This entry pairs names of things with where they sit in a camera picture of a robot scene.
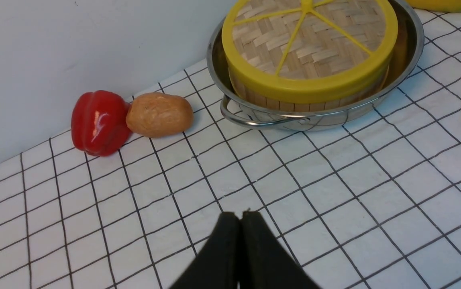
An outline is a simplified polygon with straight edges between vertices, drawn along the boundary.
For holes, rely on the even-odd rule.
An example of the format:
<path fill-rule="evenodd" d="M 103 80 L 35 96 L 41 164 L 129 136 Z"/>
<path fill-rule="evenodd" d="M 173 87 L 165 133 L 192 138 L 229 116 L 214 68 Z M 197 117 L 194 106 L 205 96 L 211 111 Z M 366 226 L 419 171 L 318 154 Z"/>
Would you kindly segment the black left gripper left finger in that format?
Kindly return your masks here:
<path fill-rule="evenodd" d="M 219 215 L 211 235 L 172 289 L 236 289 L 242 241 L 241 223 L 232 212 Z"/>

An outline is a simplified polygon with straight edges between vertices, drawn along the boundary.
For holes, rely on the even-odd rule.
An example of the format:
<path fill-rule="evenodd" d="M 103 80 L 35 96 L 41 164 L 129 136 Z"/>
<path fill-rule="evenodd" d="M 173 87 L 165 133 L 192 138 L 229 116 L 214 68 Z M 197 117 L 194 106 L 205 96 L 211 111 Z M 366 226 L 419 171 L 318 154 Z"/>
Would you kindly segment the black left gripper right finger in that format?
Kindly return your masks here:
<path fill-rule="evenodd" d="M 245 242 L 241 289 L 319 289 L 280 245 L 259 212 L 241 218 Z"/>

